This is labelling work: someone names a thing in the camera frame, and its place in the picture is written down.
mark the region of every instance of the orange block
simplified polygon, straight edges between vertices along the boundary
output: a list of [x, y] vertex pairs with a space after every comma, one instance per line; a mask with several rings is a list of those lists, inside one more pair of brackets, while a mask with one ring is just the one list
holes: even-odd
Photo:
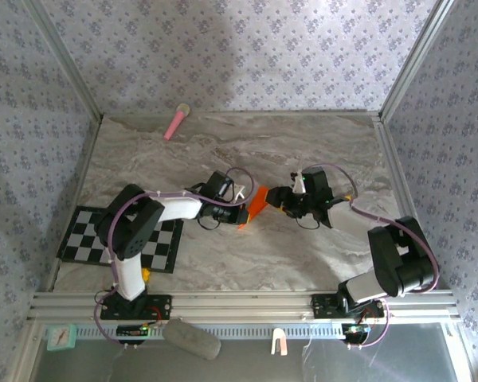
[[[258, 215], [266, 205], [268, 205], [265, 201], [265, 197], [268, 194], [269, 189], [265, 185], [261, 185], [258, 188], [257, 195], [252, 199], [252, 202], [249, 204], [248, 207], [248, 223], [253, 219], [256, 215]], [[239, 229], [243, 228], [246, 224], [241, 224]]]

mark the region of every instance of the yellow object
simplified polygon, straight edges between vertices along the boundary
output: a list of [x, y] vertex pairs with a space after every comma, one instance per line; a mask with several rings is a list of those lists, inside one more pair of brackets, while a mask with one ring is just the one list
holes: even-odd
[[148, 283], [149, 279], [151, 278], [151, 271], [146, 268], [142, 268], [142, 279], [145, 283]]
[[190, 106], [187, 103], [181, 103], [177, 106], [176, 111], [182, 111], [184, 115], [187, 117], [188, 114], [190, 113]]

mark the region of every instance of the gray sponge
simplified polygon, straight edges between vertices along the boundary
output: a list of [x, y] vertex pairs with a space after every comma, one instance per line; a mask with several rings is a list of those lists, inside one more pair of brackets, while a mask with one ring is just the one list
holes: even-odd
[[163, 328], [163, 338], [189, 353], [213, 360], [220, 353], [219, 338], [181, 320], [169, 320]]

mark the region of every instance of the small clock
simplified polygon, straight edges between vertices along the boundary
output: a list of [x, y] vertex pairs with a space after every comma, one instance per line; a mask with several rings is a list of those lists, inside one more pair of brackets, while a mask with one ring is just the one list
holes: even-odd
[[49, 352], [72, 349], [76, 344], [76, 326], [73, 324], [52, 325], [48, 329]]

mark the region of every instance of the white hook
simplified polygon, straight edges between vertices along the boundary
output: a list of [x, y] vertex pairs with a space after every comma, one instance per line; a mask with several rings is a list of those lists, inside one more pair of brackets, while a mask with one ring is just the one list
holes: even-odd
[[279, 345], [280, 355], [286, 356], [287, 355], [287, 336], [283, 329], [276, 328], [272, 331], [272, 346], [271, 346], [271, 354], [276, 353], [276, 343]]

